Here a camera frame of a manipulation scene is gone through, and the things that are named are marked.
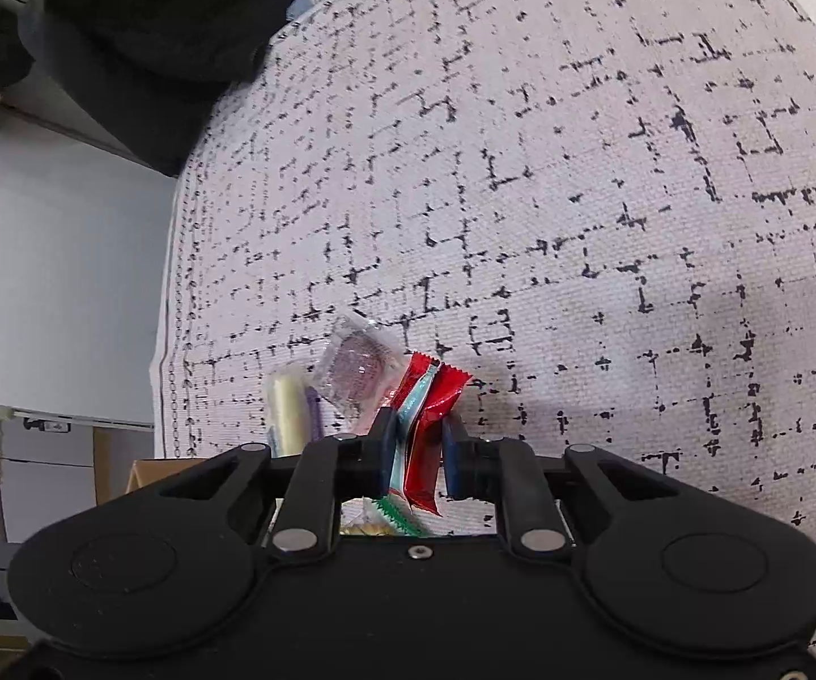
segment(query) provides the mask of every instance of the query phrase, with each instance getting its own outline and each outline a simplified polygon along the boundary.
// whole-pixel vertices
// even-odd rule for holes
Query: white rug
[[[816,540],[816,28],[791,0],[326,1],[216,108],[165,301],[158,454],[264,440],[264,373],[354,306],[473,373],[473,434],[595,443]]]

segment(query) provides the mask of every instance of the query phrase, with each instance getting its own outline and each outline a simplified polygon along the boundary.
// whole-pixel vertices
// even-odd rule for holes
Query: circular pad
[[[103,593],[134,593],[162,583],[176,565],[168,542],[143,534],[95,539],[74,553],[71,572],[88,588]]]
[[[745,539],[728,534],[692,534],[663,550],[668,576],[706,593],[738,593],[760,581],[767,558]]]
[[[122,658],[196,641],[253,581],[250,547],[218,509],[146,493],[44,529],[8,571],[15,611],[53,643]]]
[[[615,620],[675,651],[760,653],[816,624],[815,544],[703,494],[629,502],[588,546],[584,576]]]

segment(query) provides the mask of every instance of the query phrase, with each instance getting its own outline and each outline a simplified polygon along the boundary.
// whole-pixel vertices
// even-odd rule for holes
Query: black jacket
[[[91,117],[175,176],[232,83],[257,75],[292,0],[32,0],[24,46]]]

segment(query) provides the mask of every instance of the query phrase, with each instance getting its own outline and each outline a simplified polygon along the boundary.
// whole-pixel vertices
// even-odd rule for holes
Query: candy wrapper
[[[428,537],[427,530],[405,514],[390,497],[364,499],[361,514],[339,530],[364,537]]]
[[[405,499],[411,506],[439,515],[436,508],[436,475],[440,470],[443,451],[443,430],[440,422],[452,411],[461,389],[470,374],[441,365],[427,392],[423,408],[414,425],[414,437],[408,449],[408,467],[405,470]]]
[[[392,396],[399,426],[389,490],[411,506],[437,515],[434,493],[443,449],[439,422],[469,378],[464,371],[415,352]]]
[[[413,352],[411,361],[402,383],[392,396],[390,406],[396,410],[396,456],[393,458],[393,474],[389,481],[389,490],[403,496],[402,484],[405,482],[405,465],[408,462],[408,449],[414,422],[420,414],[420,408],[427,400],[427,392],[434,383],[434,376],[440,363],[429,355]]]
[[[317,393],[337,408],[356,434],[366,434],[373,417],[388,406],[409,358],[379,326],[356,314],[339,317],[329,345],[314,369]]]

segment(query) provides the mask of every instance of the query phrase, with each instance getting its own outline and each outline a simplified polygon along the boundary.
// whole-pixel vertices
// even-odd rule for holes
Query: metal screw
[[[301,552],[316,544],[316,534],[308,529],[283,529],[273,535],[273,545],[283,552]]]
[[[408,556],[411,559],[430,559],[434,556],[434,551],[425,545],[414,545],[408,547]]]
[[[521,535],[521,544],[531,552],[555,552],[566,545],[566,536],[553,529],[531,529]]]

